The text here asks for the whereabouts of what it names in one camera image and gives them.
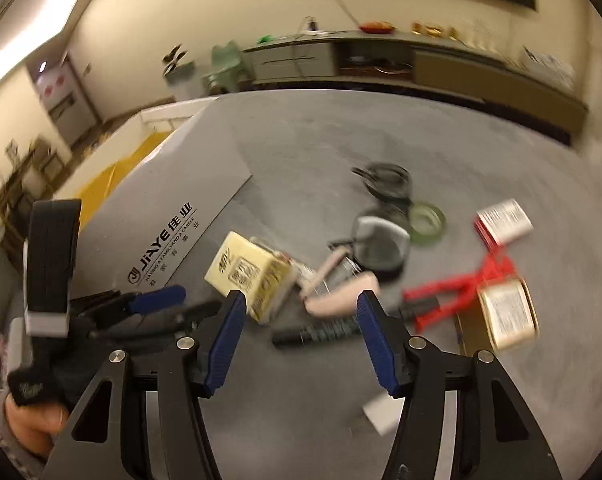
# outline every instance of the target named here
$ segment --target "white label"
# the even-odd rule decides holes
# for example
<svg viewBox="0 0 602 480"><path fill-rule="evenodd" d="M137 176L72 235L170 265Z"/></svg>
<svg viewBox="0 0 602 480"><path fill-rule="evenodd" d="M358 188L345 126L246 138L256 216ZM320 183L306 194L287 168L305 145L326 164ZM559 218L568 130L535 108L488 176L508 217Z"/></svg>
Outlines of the white label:
<svg viewBox="0 0 602 480"><path fill-rule="evenodd" d="M497 347L534 335L534 320L520 281L492 285L482 291L482 296Z"/></svg>
<svg viewBox="0 0 602 480"><path fill-rule="evenodd" d="M478 213L479 219L498 245L504 245L529 233L533 227L516 200L506 200Z"/></svg>

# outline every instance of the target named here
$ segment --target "yellow sheet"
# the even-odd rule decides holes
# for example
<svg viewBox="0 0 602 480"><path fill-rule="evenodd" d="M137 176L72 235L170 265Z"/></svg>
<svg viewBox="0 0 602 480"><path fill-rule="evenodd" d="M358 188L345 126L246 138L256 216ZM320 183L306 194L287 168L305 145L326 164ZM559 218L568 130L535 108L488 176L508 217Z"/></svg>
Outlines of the yellow sheet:
<svg viewBox="0 0 602 480"><path fill-rule="evenodd" d="M82 200L79 229L88 224L97 209L100 208L104 200L110 196L110 193L114 191L126 175L134 170L139 162L166 140L170 134L171 132L150 134L132 155L121 158L108 166L78 193L77 198Z"/></svg>

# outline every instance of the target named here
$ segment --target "metal screw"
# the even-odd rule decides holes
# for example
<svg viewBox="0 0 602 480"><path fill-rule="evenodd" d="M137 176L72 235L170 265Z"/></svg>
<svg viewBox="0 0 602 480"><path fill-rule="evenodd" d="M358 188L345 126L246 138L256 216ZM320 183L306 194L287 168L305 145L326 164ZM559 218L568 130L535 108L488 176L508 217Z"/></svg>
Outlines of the metal screw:
<svg viewBox="0 0 602 480"><path fill-rule="evenodd" d="M422 337L411 337L408 341L409 345L415 350L423 350L425 345L427 345L426 341Z"/></svg>
<svg viewBox="0 0 602 480"><path fill-rule="evenodd" d="M479 350L479 353L476 356L479 358L479 361L483 363L491 363L494 361L494 354L487 350Z"/></svg>
<svg viewBox="0 0 602 480"><path fill-rule="evenodd" d="M110 353L110 362L111 363L121 363L121 361L123 361L126 358L126 352L124 352L123 350L115 350L114 352Z"/></svg>
<svg viewBox="0 0 602 480"><path fill-rule="evenodd" d="M194 339L191 337L182 337L177 341L177 346L181 350L189 350L194 346Z"/></svg>

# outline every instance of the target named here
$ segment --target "jiaye logo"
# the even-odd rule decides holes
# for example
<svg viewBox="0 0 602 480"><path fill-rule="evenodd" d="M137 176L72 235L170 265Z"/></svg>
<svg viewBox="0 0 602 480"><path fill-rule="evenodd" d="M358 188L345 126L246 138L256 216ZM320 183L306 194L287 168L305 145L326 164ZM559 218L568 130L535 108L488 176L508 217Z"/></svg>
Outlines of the jiaye logo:
<svg viewBox="0 0 602 480"><path fill-rule="evenodd" d="M153 254L158 253L163 247L163 242L166 242L170 239L170 233L165 229L161 231L161 234L156 237L155 241L152 242L152 245L148 248L148 250L141 256L141 270L137 269L137 267L132 267L132 270L128 273L128 283L135 285L139 283L141 279L141 275L148 264L152 261Z"/></svg>

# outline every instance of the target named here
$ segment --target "white cardboard box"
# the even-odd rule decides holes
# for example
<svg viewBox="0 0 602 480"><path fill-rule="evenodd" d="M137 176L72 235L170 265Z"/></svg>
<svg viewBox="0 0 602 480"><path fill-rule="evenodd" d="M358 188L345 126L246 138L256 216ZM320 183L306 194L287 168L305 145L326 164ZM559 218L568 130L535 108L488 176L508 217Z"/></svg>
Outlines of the white cardboard box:
<svg viewBox="0 0 602 480"><path fill-rule="evenodd" d="M190 109L197 108L192 105L195 102L190 103ZM144 110L131 118L120 128L134 139L129 152L158 129L150 121L182 122L184 105L187 103L160 107L160 113ZM250 178L250 170L230 133L221 128L197 128L204 108L199 107L126 176L83 226L76 250L73 298L110 289L148 292L164 286L195 242ZM88 158L90 171L79 173L79 182L70 180L57 198L72 197L112 163L101 167L99 158L91 159L103 152L104 159L109 160L112 150L107 144L111 140L113 145L126 144L120 133L113 134Z"/></svg>

